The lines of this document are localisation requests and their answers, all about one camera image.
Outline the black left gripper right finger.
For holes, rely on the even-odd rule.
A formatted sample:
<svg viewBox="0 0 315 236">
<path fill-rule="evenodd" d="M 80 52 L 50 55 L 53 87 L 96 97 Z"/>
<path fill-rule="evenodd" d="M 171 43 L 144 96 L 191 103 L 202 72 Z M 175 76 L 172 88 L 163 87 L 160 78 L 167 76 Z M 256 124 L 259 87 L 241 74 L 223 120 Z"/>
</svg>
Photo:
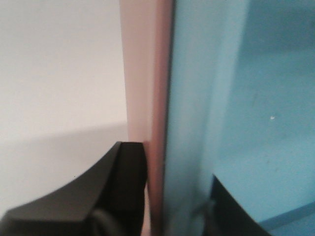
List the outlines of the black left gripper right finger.
<svg viewBox="0 0 315 236">
<path fill-rule="evenodd" d="M 236 202 L 216 176 L 210 195 L 209 236 L 268 236 Z"/>
</svg>

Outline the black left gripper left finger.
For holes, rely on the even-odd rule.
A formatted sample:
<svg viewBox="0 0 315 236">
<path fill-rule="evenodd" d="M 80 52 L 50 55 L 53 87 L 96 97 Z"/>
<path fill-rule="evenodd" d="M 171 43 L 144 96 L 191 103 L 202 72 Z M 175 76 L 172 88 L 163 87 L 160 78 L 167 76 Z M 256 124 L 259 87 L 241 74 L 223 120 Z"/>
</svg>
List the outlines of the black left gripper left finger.
<svg viewBox="0 0 315 236">
<path fill-rule="evenodd" d="M 147 161 L 142 143 L 117 142 L 60 189 L 8 210 L 3 236 L 139 236 Z"/>
</svg>

